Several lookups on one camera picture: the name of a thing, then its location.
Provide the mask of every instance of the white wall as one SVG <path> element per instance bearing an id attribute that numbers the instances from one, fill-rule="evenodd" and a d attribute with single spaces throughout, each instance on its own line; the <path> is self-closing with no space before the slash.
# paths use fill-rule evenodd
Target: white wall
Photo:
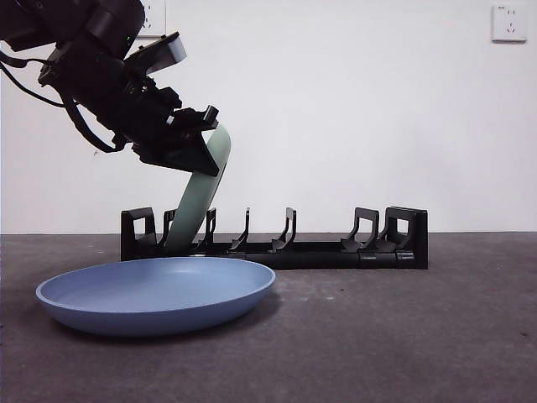
<path id="1" fill-rule="evenodd" d="M 169 0 L 189 58 L 155 78 L 219 107 L 234 141 L 218 231 L 247 206 L 254 231 L 292 206 L 300 231 L 340 232 L 388 205 L 429 209 L 432 231 L 537 230 L 537 7 L 523 45 L 490 43 L 490 7 Z M 186 173 L 94 155 L 61 110 L 3 89 L 5 233 L 117 233 L 122 209 L 176 206 Z"/>

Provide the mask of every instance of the black cable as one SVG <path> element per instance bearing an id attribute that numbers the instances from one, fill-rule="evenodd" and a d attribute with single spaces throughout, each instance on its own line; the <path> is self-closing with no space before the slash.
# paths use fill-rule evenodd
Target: black cable
<path id="1" fill-rule="evenodd" d="M 26 88 L 20 82 L 17 81 L 17 79 L 13 76 L 13 74 L 11 74 L 8 68 L 5 65 L 3 65 L 2 62 L 0 62 L 0 70 L 2 70 L 4 74 L 8 76 L 9 80 L 11 80 L 13 84 L 15 84 L 15 86 L 17 86 L 18 89 L 21 90 L 22 92 L 25 92 L 28 95 L 31 95 L 32 97 L 39 99 L 40 101 L 46 102 L 49 105 L 52 105 L 53 107 L 65 107 L 63 103 L 51 101 L 50 99 L 47 99 L 45 97 L 40 96 L 39 94 L 36 94 L 33 91 L 30 91 L 28 88 Z"/>
<path id="2" fill-rule="evenodd" d="M 8 56 L 0 50 L 0 62 L 5 63 L 6 65 L 10 65 L 17 69 L 23 69 L 24 67 L 28 65 L 30 61 L 37 61 L 38 63 L 41 63 L 42 65 L 52 64 L 48 60 L 43 60 L 43 59 L 18 59 L 16 57 Z"/>
<path id="3" fill-rule="evenodd" d="M 65 105 L 65 110 L 69 114 L 70 120 L 73 121 L 75 124 L 76 129 L 82 134 L 84 139 L 89 141 L 94 147 L 98 148 L 103 153 L 117 153 L 118 151 L 121 151 L 125 147 L 125 142 L 116 142 L 116 148 L 110 147 L 108 144 L 106 144 L 104 141 L 99 139 L 88 127 L 86 121 L 82 117 L 80 111 L 78 110 L 78 107 L 76 107 L 75 101 L 73 101 L 73 98 L 68 95 L 59 92 L 61 100 L 63 101 Z"/>

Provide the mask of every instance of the metal bracket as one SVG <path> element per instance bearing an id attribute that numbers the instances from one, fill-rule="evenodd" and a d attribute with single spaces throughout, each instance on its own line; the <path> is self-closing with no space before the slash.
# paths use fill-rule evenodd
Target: metal bracket
<path id="1" fill-rule="evenodd" d="M 289 225 L 291 226 L 291 235 L 288 238 L 287 232 L 289 231 Z M 296 238 L 296 210 L 287 207 L 285 213 L 285 229 L 281 233 L 278 239 L 272 240 L 272 252 L 277 253 L 284 250 L 292 249 L 293 242 Z"/>
<path id="2" fill-rule="evenodd" d="M 216 208 L 212 208 L 206 214 L 205 237 L 198 243 L 196 252 L 209 249 L 214 243 L 214 234 L 216 229 Z"/>
<path id="3" fill-rule="evenodd" d="M 380 214 L 378 213 L 377 210 L 368 210 L 367 208 L 357 207 L 354 210 L 354 228 L 352 229 L 351 233 L 349 233 L 347 238 L 341 239 L 343 248 L 345 248 L 344 252 L 357 254 L 358 251 L 374 250 L 375 242 L 377 241 L 377 237 L 378 237 L 379 217 L 380 217 Z M 360 229 L 361 219 L 372 222 L 371 235 L 369 236 L 368 240 L 365 242 L 358 242 L 356 240 L 356 235 L 358 233 L 358 230 Z"/>
<path id="4" fill-rule="evenodd" d="M 234 239 L 232 241 L 232 246 L 229 249 L 229 252 L 243 252 L 248 245 L 248 235 L 250 234 L 250 207 L 246 209 L 246 224 L 244 226 L 244 232 L 241 234 L 239 239 Z"/>

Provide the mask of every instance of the light green plate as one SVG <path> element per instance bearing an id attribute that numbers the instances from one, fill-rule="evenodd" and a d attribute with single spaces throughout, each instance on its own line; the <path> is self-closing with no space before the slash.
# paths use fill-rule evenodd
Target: light green plate
<path id="1" fill-rule="evenodd" d="M 220 168 L 220 172 L 216 177 L 199 172 L 192 174 L 169 229 L 165 245 L 166 250 L 174 254 L 186 251 L 198 234 L 226 169 L 232 141 L 221 124 L 207 142 L 207 148 Z"/>

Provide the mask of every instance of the plate rim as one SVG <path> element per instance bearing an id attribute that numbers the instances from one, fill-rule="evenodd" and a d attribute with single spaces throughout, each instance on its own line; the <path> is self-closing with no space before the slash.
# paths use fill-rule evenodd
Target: plate rim
<path id="1" fill-rule="evenodd" d="M 42 292 L 42 290 L 43 290 L 43 288 L 45 286 L 47 286 L 52 281 L 59 279 L 60 277 L 64 277 L 64 276 L 67 276 L 67 275 L 72 275 L 74 273 L 79 273 L 79 272 L 86 271 L 86 270 L 96 269 L 96 268 L 99 268 L 99 267 L 107 267 L 107 266 L 110 266 L 112 264 L 127 265 L 127 264 L 131 264 L 133 262 L 147 262 L 147 261 L 154 262 L 154 261 L 160 261 L 160 260 L 192 260 L 192 259 L 219 260 L 219 261 L 220 260 L 226 260 L 226 261 L 232 260 L 232 261 L 242 262 L 242 264 L 244 264 L 244 263 L 252 264 L 252 265 L 255 265 L 255 266 L 259 266 L 259 267 L 263 268 L 264 270 L 267 270 L 270 273 L 270 280 L 265 285 L 263 285 L 261 287 L 258 287 L 254 291 L 248 292 L 245 295 L 239 296 L 238 298 L 230 298 L 230 299 L 227 299 L 227 300 L 224 300 L 224 301 L 219 301 L 219 302 L 214 302 L 214 303 L 211 303 L 211 304 L 205 304 L 205 305 L 199 305 L 199 306 L 188 306 L 188 307 L 184 307 L 184 308 L 172 308 L 172 309 L 158 309 L 158 310 L 151 310 L 151 311 L 150 310 L 147 310 L 147 311 L 104 311 L 104 310 L 83 309 L 83 308 L 79 308 L 79 307 L 76 307 L 76 306 L 62 304 L 62 303 L 59 303 L 59 302 L 52 301 L 51 299 L 49 299 L 46 296 L 44 296 L 43 292 Z M 178 312 L 178 311 L 189 311 L 189 310 L 194 310 L 194 309 L 207 308 L 207 307 L 211 307 L 211 306 L 218 306 L 218 305 L 226 304 L 226 303 L 233 302 L 233 301 L 239 301 L 239 300 L 241 300 L 243 298 L 247 298 L 249 296 L 254 296 L 254 295 L 258 294 L 259 292 L 261 292 L 263 290 L 269 289 L 274 284 L 274 282 L 276 281 L 276 278 L 277 278 L 277 276 L 276 276 L 276 273 L 274 272 L 274 270 L 270 269 L 268 266 L 265 266 L 264 264 L 260 264 L 260 263 L 257 263 L 257 262 L 251 262 L 249 260 L 230 259 L 230 258 L 216 258 L 216 257 L 210 257 L 210 256 L 203 256 L 203 257 L 201 257 L 201 256 L 200 257 L 180 256 L 180 257 L 157 258 L 157 259 L 139 259 L 139 260 L 124 261 L 124 262 L 96 264 L 94 266 L 85 267 L 83 269 L 69 271 L 69 272 L 61 274 L 61 275 L 56 275 L 56 276 L 48 279 L 47 281 L 44 281 L 43 283 L 41 283 L 35 289 L 35 295 L 37 296 L 39 301 L 44 303 L 45 305 L 53 306 L 55 308 L 60 308 L 62 310 L 66 310 L 66 311 L 89 313 L 89 314 L 108 314 L 108 315 L 144 315 L 144 314 L 152 314 L 152 313 L 167 313 L 167 312 L 171 313 L 171 312 Z"/>

